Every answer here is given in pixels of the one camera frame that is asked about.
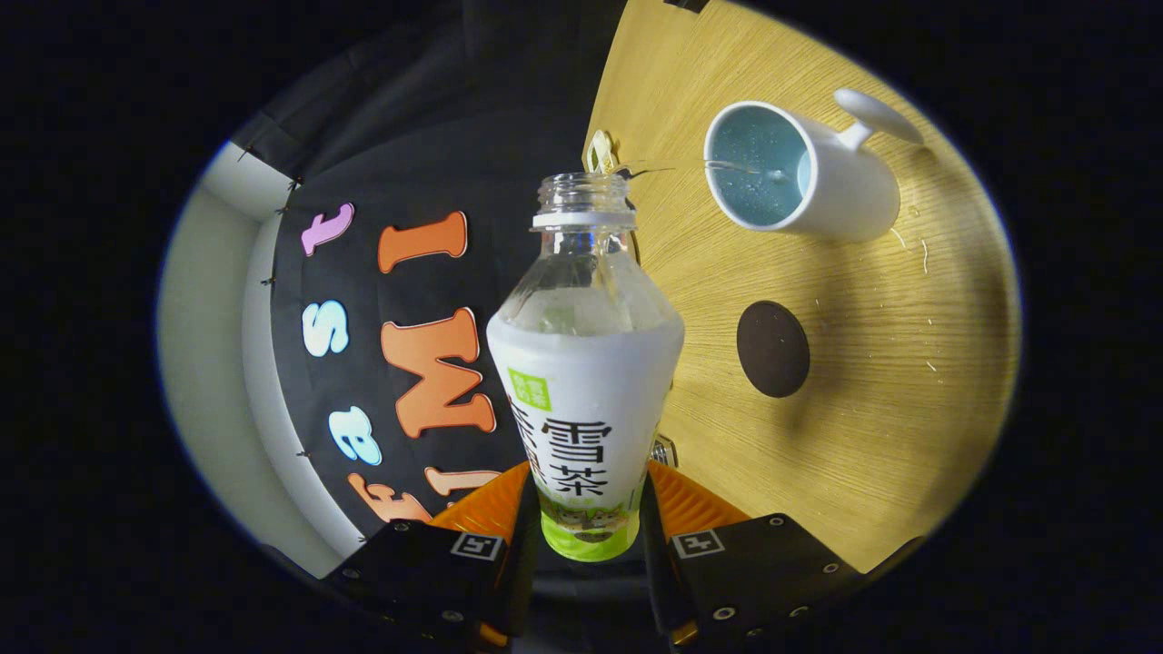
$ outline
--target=orange gripper part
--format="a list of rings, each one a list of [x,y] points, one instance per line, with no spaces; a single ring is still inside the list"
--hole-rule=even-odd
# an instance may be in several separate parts
[[[501,476],[472,491],[428,521],[434,527],[501,536],[513,545],[513,527],[521,505],[521,491],[529,476],[529,462],[509,468]]]
[[[678,470],[657,461],[648,461],[650,479],[658,502],[658,516],[666,540],[675,534],[688,534],[715,527],[726,527],[750,520],[726,499],[694,483]]]

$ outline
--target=wood grain surface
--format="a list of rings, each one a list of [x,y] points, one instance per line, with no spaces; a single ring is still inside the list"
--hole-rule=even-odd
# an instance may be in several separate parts
[[[701,169],[632,182],[642,265],[686,322],[661,424],[679,470],[751,516],[783,511],[866,571],[950,514],[987,463],[1013,394],[1021,303],[989,197],[905,98],[827,45],[745,7],[630,0],[594,101],[622,162],[699,159],[726,105],[763,100],[836,129],[833,92],[879,98],[925,136],[864,145],[897,176],[896,234],[868,243],[750,232]],[[811,348],[804,386],[755,390],[739,318],[773,300]]]

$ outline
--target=white wall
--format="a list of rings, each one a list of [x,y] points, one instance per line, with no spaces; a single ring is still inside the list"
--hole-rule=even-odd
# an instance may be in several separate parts
[[[347,559],[359,548],[362,534],[327,492],[311,462],[304,456],[295,456],[295,453],[302,452],[304,447],[291,422],[291,414],[287,412],[283,389],[279,385],[278,369],[274,365],[271,292],[257,280],[270,277],[278,230],[279,219],[264,222],[250,258],[250,283],[244,291],[245,308],[242,314],[242,361],[247,392],[257,421],[258,434],[276,474],[283,479],[283,484],[292,490],[292,498],[302,516],[319,529],[331,549],[338,553],[337,556]],[[283,553],[299,562],[286,549],[283,549]],[[323,574],[331,571],[340,562],[340,559],[335,560]],[[315,574],[302,562],[299,564]]]
[[[220,152],[176,227],[157,307],[162,378],[179,438],[219,500],[258,541],[321,577],[357,549],[359,533],[293,454],[301,447],[278,390],[269,294],[258,284],[269,276],[271,219],[287,180],[252,157],[235,163],[238,154],[234,145]]]

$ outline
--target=bottle label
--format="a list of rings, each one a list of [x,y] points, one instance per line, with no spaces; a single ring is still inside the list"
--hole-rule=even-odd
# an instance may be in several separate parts
[[[558,553],[601,561],[637,534],[645,463],[682,348],[680,321],[569,336],[488,325],[488,346]]]

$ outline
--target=plastic bottle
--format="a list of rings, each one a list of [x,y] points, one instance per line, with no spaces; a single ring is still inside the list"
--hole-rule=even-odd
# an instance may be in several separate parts
[[[525,441],[547,542],[576,561],[626,552],[683,319],[632,256],[626,179],[543,180],[541,256],[486,337]]]

